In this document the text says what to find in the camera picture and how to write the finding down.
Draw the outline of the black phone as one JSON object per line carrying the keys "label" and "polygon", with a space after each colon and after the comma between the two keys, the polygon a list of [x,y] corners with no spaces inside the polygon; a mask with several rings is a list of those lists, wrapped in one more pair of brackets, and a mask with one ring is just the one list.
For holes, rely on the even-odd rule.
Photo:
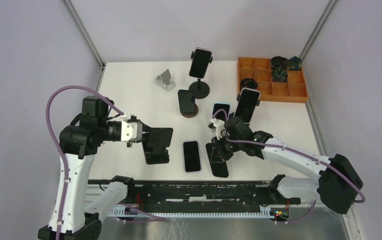
{"label": "black phone", "polygon": [[205,145],[205,149],[206,149],[206,152],[207,152],[207,156],[208,156],[208,160],[209,160],[209,164],[210,164],[210,168],[211,168],[211,172],[212,172],[212,175],[215,176],[215,177],[218,177],[218,178],[227,178],[229,177],[229,171],[228,171],[228,166],[227,166],[227,163],[226,162],[223,162],[223,163],[218,163],[218,164],[211,164],[210,163],[210,150],[211,150],[211,147],[210,147],[210,144],[211,143],[207,143]]}

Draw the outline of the black folding phone stand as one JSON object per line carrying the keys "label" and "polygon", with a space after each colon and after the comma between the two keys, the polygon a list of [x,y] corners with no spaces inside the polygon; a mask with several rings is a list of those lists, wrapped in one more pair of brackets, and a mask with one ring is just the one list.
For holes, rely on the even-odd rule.
{"label": "black folding phone stand", "polygon": [[167,148],[171,145],[174,129],[171,127],[152,127],[144,135],[142,147],[147,165],[170,162]]}

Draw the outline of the purple case phone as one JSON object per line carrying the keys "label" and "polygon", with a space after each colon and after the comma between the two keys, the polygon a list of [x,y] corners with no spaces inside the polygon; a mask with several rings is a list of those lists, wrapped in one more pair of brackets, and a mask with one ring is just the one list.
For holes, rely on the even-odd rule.
{"label": "purple case phone", "polygon": [[184,170],[186,173],[197,173],[202,170],[200,147],[196,140],[182,144]]}

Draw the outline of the silver folding phone stand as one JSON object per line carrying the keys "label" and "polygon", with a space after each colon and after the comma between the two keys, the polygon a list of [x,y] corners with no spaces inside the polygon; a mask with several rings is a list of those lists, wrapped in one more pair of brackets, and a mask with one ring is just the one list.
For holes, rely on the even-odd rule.
{"label": "silver folding phone stand", "polygon": [[164,72],[157,75],[155,78],[155,83],[167,92],[171,91],[176,86],[169,69],[166,69]]}

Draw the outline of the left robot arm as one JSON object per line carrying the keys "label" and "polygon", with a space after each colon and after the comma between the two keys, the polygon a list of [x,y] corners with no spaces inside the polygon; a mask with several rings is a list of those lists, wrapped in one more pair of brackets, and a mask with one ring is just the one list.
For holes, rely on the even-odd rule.
{"label": "left robot arm", "polygon": [[134,115],[120,114],[111,121],[108,98],[87,96],[82,110],[55,141],[61,151],[60,180],[52,216],[38,230],[40,240],[96,240],[111,210],[119,203],[132,203],[136,190],[131,177],[115,176],[108,188],[86,206],[89,175],[103,142],[125,142],[128,147],[142,142],[151,128]]}

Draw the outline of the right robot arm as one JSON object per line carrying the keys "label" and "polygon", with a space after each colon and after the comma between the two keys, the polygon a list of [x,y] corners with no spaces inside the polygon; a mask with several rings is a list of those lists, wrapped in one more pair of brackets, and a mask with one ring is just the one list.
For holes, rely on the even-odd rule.
{"label": "right robot arm", "polygon": [[363,181],[350,161],[341,154],[318,155],[286,144],[265,131],[252,131],[241,117],[227,121],[211,118],[208,127],[215,133],[211,139],[215,159],[230,160],[234,153],[275,162],[304,175],[303,178],[279,174],[268,187],[268,199],[281,204],[299,198],[320,201],[330,210],[345,215],[355,203],[364,203]]}

